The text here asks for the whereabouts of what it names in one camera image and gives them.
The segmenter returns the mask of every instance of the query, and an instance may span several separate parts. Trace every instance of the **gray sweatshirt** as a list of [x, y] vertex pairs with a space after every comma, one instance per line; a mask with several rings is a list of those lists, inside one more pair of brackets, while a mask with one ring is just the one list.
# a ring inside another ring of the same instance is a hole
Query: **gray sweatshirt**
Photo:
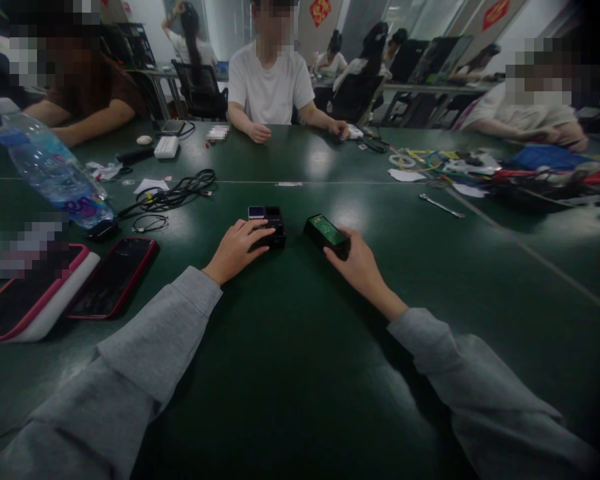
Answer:
[[[221, 295], [192, 267], [164, 287], [29, 416], [0, 453], [0, 479], [129, 478], [145, 429], [168, 404]], [[481, 478], [586, 478], [598, 462], [479, 338], [454, 337], [424, 309], [408, 310], [388, 330], [451, 409]]]

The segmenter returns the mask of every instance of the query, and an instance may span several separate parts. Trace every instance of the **plastic water bottle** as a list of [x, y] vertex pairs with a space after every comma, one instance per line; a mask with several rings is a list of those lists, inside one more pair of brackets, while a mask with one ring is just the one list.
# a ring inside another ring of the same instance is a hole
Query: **plastic water bottle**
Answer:
[[54, 132], [44, 123], [32, 118], [22, 112], [20, 108], [8, 98], [0, 98], [0, 116], [2, 116], [2, 126], [6, 129], [14, 128], [24, 132], [36, 147], [58, 155], [82, 173], [87, 180], [96, 189], [102, 200], [107, 198], [107, 191], [102, 184], [98, 183], [82, 166], [71, 150], [60, 141]]
[[0, 143], [9, 149], [14, 166], [51, 204], [69, 214], [84, 229], [113, 219], [113, 210], [90, 182], [71, 165], [31, 143], [18, 129], [0, 130]]

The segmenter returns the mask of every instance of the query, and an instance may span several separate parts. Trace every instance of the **red banner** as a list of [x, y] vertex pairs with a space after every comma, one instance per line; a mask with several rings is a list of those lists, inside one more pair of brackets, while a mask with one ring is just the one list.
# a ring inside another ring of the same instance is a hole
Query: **red banner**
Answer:
[[331, 4], [329, 3], [329, 0], [315, 0], [309, 8], [311, 9], [311, 18], [313, 18], [316, 28], [318, 28], [331, 13]]
[[509, 12], [511, 0], [500, 0], [485, 13], [482, 31], [485, 31]]

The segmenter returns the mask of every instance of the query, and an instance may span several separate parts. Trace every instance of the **white mouse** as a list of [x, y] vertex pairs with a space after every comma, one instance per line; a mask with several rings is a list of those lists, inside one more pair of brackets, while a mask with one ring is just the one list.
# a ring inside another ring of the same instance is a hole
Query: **white mouse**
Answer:
[[148, 135], [143, 135], [142, 137], [138, 137], [138, 140], [136, 140], [136, 142], [138, 143], [138, 145], [150, 145], [152, 144], [153, 139]]

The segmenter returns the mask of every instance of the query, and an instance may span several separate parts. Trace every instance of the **red phone case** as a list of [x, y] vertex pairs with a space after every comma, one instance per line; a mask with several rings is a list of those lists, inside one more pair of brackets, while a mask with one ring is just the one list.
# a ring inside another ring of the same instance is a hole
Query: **red phone case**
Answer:
[[[68, 318], [74, 319], [74, 320], [106, 320], [106, 319], [109, 319], [112, 316], [114, 316], [116, 313], [118, 313], [118, 311], [120, 310], [120, 308], [122, 308], [122, 305], [124, 305], [125, 300], [127, 299], [127, 297], [129, 296], [129, 294], [133, 290], [133, 286], [138, 282], [138, 279], [140, 278], [140, 275], [142, 274], [143, 270], [146, 268], [149, 260], [151, 259], [151, 256], [153, 255], [153, 252], [155, 252], [156, 248], [158, 247], [158, 242], [156, 242], [156, 240], [153, 240], [153, 239], [136, 238], [136, 237], [126, 237], [126, 238], [120, 239], [113, 246], [113, 248], [109, 251], [109, 253], [105, 257], [105, 259], [102, 260], [102, 262], [100, 262], [100, 265], [98, 265], [98, 268], [96, 268], [96, 270], [94, 270], [94, 272], [91, 274], [91, 279], [96, 278], [96, 276], [98, 275], [98, 272], [100, 271], [100, 269], [102, 268], [102, 266], [104, 264], [106, 264], [106, 262], [109, 259], [109, 257], [113, 254], [113, 252], [116, 250], [116, 248], [118, 248], [118, 244], [120, 244], [120, 242], [122, 242], [124, 240], [129, 240], [129, 239], [142, 240], [142, 241], [150, 242], [151, 246], [147, 250], [147, 254], [142, 259], [142, 262], [140, 262], [140, 265], [138, 265], [138, 268], [136, 269], [135, 273], [131, 277], [131, 280], [129, 281], [129, 284], [127, 285], [127, 288], [124, 290], [124, 292], [122, 292], [122, 295], [120, 295], [120, 298], [118, 299], [118, 302], [116, 302], [116, 304], [113, 307], [113, 309], [111, 310], [111, 312], [108, 315], [68, 315]], [[82, 289], [80, 290], [80, 292], [78, 292], [78, 294], [75, 296], [76, 299], [79, 299], [80, 296], [82, 295], [82, 292], [84, 290], [86, 290], [86, 288], [88, 288], [88, 286], [89, 286], [89, 284], [91, 282], [91, 279], [89, 279], [89, 280], [87, 280], [85, 282], [85, 284], [82, 287]], [[71, 308], [73, 308], [73, 303], [71, 304], [71, 306], [68, 308], [67, 311], [71, 311]]]
[[[18, 322], [18, 324], [9, 332], [0, 337], [0, 342], [9, 340], [10, 338], [14, 338], [18, 334], [22, 333], [33, 320], [38, 316], [41, 310], [48, 304], [49, 300], [53, 298], [53, 296], [60, 290], [60, 287], [64, 285], [64, 282], [68, 280], [71, 274], [82, 264], [82, 262], [87, 258], [89, 254], [89, 249], [84, 245], [79, 244], [70, 244], [70, 247], [80, 247], [82, 251], [78, 254], [76, 258], [69, 264], [69, 268], [66, 270], [62, 270], [62, 278], [57, 279], [55, 282], [51, 284], [49, 289], [44, 292], [44, 294], [40, 297], [40, 299], [32, 306], [31, 310], [29, 310], [22, 320]], [[13, 283], [18, 281], [19, 279], [9, 280], [4, 287], [0, 289], [0, 295]]]

